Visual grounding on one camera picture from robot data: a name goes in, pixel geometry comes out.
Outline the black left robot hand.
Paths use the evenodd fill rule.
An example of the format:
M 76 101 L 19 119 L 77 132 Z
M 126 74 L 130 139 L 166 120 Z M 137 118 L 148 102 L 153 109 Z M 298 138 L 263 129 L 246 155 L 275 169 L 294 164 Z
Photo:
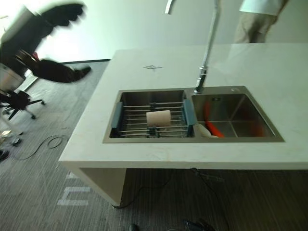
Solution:
M 42 40 L 58 27 L 68 27 L 84 13 L 84 3 L 55 5 L 42 13 L 23 7 L 0 38 L 0 62 L 15 73 L 30 70 L 34 76 L 52 82 L 71 83 L 85 78 L 90 66 L 72 69 L 49 59 L 37 59 L 34 53 Z

